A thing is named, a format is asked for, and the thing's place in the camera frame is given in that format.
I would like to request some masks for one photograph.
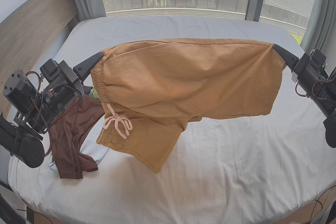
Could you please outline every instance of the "bed frame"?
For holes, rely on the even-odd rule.
[[[16,69],[30,71],[76,14],[74,0],[28,0],[0,23],[0,110],[5,118],[11,108],[2,95],[6,79]]]

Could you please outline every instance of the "brown garment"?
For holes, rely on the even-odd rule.
[[[188,122],[267,115],[285,66],[273,44],[243,39],[136,41],[103,50],[91,70],[105,110],[133,126],[124,139],[114,124],[97,143],[131,154],[158,172]],[[122,124],[119,129],[127,134]]]
[[[75,98],[67,108],[78,101]],[[60,178],[83,178],[82,171],[98,170],[94,159],[79,152],[92,127],[104,115],[101,103],[87,95],[67,115],[51,126],[52,157]]]

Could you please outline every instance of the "bed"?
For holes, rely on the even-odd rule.
[[[300,57],[284,28],[198,16],[132,16],[82,21],[55,60],[70,66],[129,41],[171,37],[243,38],[277,43]],[[90,77],[85,81],[92,85]],[[181,134],[155,174],[131,155],[108,150],[98,171],[60,179],[12,157],[8,180],[27,205],[66,223],[273,223],[336,182],[336,151],[323,114],[296,95],[289,68],[271,114],[204,118]],[[94,127],[100,131],[101,122]],[[48,139],[43,141],[48,147]]]

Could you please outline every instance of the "white cloth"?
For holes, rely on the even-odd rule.
[[[81,22],[56,60],[74,66],[109,46],[173,37],[255,39],[303,54],[278,26],[133,16]],[[131,155],[109,150],[98,171],[84,172],[80,180],[60,179],[48,168],[49,158],[31,169],[12,157],[9,184],[30,208],[73,224],[272,223],[336,181],[336,149],[325,142],[325,117],[294,87],[286,68],[270,115],[189,123],[158,174]]]
[[[81,153],[92,157],[97,164],[105,156],[109,149],[106,146],[96,144],[96,140],[100,130],[102,129],[103,123],[104,117],[100,118],[99,121],[97,121],[97,123],[92,127],[79,150]],[[48,167],[51,171],[58,173],[57,166],[53,160],[53,155],[51,155],[48,162]]]

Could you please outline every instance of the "tan shorts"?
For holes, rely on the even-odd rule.
[[[91,76],[113,122],[97,143],[131,154],[157,173],[188,122],[269,114],[285,67],[272,45],[175,38],[103,50]]]

